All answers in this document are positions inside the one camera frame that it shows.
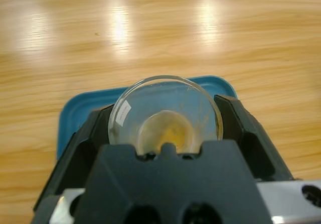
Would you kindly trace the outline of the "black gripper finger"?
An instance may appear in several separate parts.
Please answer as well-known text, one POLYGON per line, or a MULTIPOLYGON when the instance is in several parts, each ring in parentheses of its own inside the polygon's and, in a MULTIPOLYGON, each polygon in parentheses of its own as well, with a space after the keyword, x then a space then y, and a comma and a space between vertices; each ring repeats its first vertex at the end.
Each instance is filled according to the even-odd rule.
POLYGON ((72 135, 34 210, 48 196, 60 195, 65 189, 84 187, 99 148, 109 144, 107 127, 112 108, 113 105, 108 105, 92 111, 81 128, 72 135))
POLYGON ((263 126, 240 100, 216 95, 214 101, 223 121, 223 138, 237 143, 256 181, 294 179, 263 126))

